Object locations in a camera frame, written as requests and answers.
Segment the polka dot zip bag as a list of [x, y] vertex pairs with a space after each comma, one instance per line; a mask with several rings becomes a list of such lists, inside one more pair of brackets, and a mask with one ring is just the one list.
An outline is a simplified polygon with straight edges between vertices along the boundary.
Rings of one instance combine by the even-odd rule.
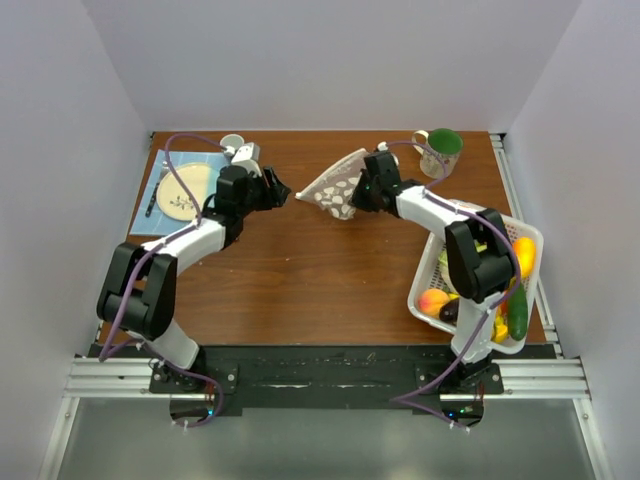
[[360, 148], [336, 161], [302, 191], [295, 194], [299, 201], [316, 205], [338, 220], [353, 218], [356, 208], [350, 203], [365, 167], [368, 151]]

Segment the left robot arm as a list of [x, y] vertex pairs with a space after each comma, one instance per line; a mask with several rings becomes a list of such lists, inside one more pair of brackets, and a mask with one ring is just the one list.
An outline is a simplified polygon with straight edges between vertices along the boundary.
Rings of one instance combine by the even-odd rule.
[[290, 193], [271, 167], [258, 172], [223, 168], [215, 192], [188, 226], [143, 245], [124, 242], [116, 247], [98, 297], [98, 318], [149, 348], [172, 370], [173, 382], [183, 391], [213, 385], [203, 348], [175, 319], [177, 278], [231, 246], [246, 216], [282, 207]]

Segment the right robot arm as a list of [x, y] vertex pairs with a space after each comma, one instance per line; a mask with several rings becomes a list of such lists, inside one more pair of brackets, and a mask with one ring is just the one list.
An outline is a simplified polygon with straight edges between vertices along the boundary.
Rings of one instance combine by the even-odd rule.
[[402, 180], [395, 157], [388, 151], [364, 157], [350, 203], [359, 210], [384, 211], [416, 223], [441, 238], [449, 276], [460, 297], [451, 341], [456, 358], [430, 383], [393, 400], [406, 403], [445, 379], [452, 390], [469, 392], [481, 380], [477, 363], [482, 364], [492, 351], [496, 309], [515, 292], [521, 279], [501, 214], [494, 209], [466, 209], [415, 180]]

